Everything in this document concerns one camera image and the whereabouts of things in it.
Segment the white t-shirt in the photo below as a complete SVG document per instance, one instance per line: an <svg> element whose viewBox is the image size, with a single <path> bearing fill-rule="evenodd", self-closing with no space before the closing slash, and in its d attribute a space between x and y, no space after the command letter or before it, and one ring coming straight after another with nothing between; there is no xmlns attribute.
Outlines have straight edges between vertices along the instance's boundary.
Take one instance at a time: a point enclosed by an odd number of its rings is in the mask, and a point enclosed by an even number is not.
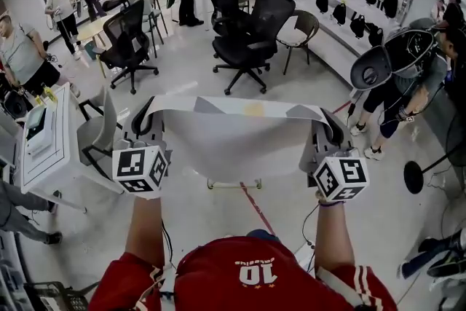
<svg viewBox="0 0 466 311"><path fill-rule="evenodd" d="M74 13L73 6L71 5L71 0L48 0L47 1L47 8L52 10L57 9L60 7L61 14L53 16L55 22L59 22L64 20L67 17L70 17Z"/></svg>
<svg viewBox="0 0 466 311"><path fill-rule="evenodd" d="M27 23L15 25L11 35L3 40L0 47L0 59L4 65L12 69L15 78L21 84L25 84L44 62L36 45L28 36L33 31L34 28Z"/></svg>

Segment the floor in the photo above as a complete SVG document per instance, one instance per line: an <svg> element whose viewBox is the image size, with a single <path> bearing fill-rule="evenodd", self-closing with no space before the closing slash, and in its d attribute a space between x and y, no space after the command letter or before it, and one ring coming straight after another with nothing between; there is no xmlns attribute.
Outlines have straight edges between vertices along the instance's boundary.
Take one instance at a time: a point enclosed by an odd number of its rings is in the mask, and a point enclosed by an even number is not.
<svg viewBox="0 0 466 311"><path fill-rule="evenodd" d="M218 63L211 47L213 31L204 31L202 26L180 27L171 22L170 10L164 9L164 16L168 35L159 23L165 44L157 42L156 37L158 58L152 57L150 62L159 69L159 76L145 72L136 74L136 95L129 93L129 79L110 91L121 121L131 108L150 95L223 96L234 76L233 71L212 72L212 67ZM74 61L61 40L50 48L63 66L62 73L81 89L81 101L95 95L102 84L108 87L110 76L115 75L106 69L107 79L104 79L97 63L88 61L85 56ZM283 76L287 54L283 46L279 47L270 60L270 72L262 74L268 86L265 95L259 92L259 86L252 79L243 77L233 87L232 97L314 104L330 111L348 101L350 88L347 84L317 58L312 58L308 66L304 51L293 52L288 73ZM356 114L361 103L358 103ZM337 115L346 122L346 109L338 111ZM373 116L367 136L355 138L355 145L361 151L369 144L369 138L376 136L377 117L378 114ZM408 160L429 165L443 150L425 121L417 117L415 123L395 134L386 151L383 162L368 161L370 188L346 205L357 261L374 268L395 301L401 301L400 310L433 311L437 309L441 291L435 288L429 292L430 279L425 271L414 284L415 277L399 280L396 272L419 238L440 237L441 216L447 203L439 189L425 187L416 196L410 194L403 183L403 166ZM445 162L433 172L448 166ZM444 184L450 197L459 188L452 170L434 177L433 183ZM260 190L249 189L248 194L283 243L296 252L305 243L301 234L303 221L317 204L315 190L307 188L303 173L263 180L263 185ZM60 230L64 236L62 244L47 247L23 238L22 245L28 270L35 281L59 280L79 289L98 281L109 262L122 254L133 198L91 184L63 186L62 191L67 199L86 205L88 213L84 215L64 207L58 209L53 219L46 213L39 213L35 218L40 228L50 232ZM243 190L209 190L205 178L196 174L176 150L170 176L163 185L162 205L163 218L173 241L175 264L191 249L210 240L225 235L244 235L256 228L266 229ZM462 210L464 201L461 199L446 210L445 235L451 234L461 223ZM304 234L310 240L315 238L316 221L317 211L304 227Z"/></svg>

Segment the standing fan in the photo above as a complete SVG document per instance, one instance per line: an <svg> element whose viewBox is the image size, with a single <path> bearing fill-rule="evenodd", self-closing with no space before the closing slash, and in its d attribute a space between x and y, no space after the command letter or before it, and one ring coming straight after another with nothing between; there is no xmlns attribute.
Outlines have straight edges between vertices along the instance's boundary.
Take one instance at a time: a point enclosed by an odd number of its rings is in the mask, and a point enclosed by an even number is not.
<svg viewBox="0 0 466 311"><path fill-rule="evenodd" d="M408 190L412 194L418 194L424 186L424 174L437 166L445 159L449 159L453 166L466 166L466 121L459 113L456 113L446 133L445 155L436 160L424 170L415 161L409 161L405 165L404 178Z"/></svg>

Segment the shoe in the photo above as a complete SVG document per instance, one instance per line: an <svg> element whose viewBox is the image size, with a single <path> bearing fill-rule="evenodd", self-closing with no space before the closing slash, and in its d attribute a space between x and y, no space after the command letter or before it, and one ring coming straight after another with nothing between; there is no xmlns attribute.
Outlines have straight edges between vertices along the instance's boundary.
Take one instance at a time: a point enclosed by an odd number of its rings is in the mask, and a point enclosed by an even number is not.
<svg viewBox="0 0 466 311"><path fill-rule="evenodd" d="M74 85L74 83L70 84L70 90L72 91L73 95L76 96L76 98L81 96L81 91L79 91L78 87L76 87L76 85Z"/></svg>
<svg viewBox="0 0 466 311"><path fill-rule="evenodd" d="M358 127L358 124L354 125L351 127L349 130L351 132L351 135L353 136L358 136L360 133L364 133L367 131L367 124L364 124L364 127Z"/></svg>
<svg viewBox="0 0 466 311"><path fill-rule="evenodd" d="M63 239L63 235L61 232L56 232L52 233L51 235L47 235L47 245L57 245L61 243L61 240Z"/></svg>
<svg viewBox="0 0 466 311"><path fill-rule="evenodd" d="M203 25L204 24L204 21L201 21L201 20L198 20L196 19L193 23L188 23L187 25L192 28L194 26L199 26L199 25Z"/></svg>
<svg viewBox="0 0 466 311"><path fill-rule="evenodd" d="M372 146L369 146L365 151L364 155L366 158L369 158L370 160L376 160L376 161L382 161L382 159L385 157L385 152L382 151L380 148L377 151L374 151L372 149Z"/></svg>
<svg viewBox="0 0 466 311"><path fill-rule="evenodd" d="M53 192L52 196L55 196L57 198L61 198L61 192L60 191L55 191L55 192ZM57 212L57 207L58 207L58 205L55 202L49 201L49 208L47 210L52 215L55 215L55 213Z"/></svg>

